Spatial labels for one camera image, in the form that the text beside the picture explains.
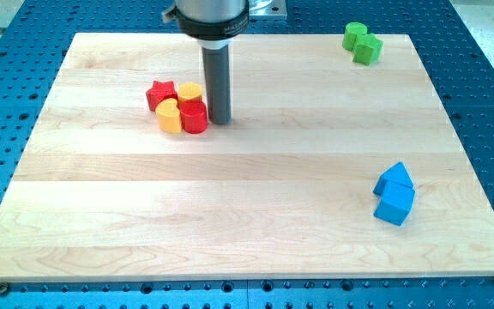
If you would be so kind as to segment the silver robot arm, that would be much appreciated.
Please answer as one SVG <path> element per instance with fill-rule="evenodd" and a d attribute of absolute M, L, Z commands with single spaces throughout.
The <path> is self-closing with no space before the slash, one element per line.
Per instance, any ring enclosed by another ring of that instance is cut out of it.
<path fill-rule="evenodd" d="M 248 27 L 250 6 L 248 0 L 173 0 L 161 14 L 202 48 L 219 50 Z"/>

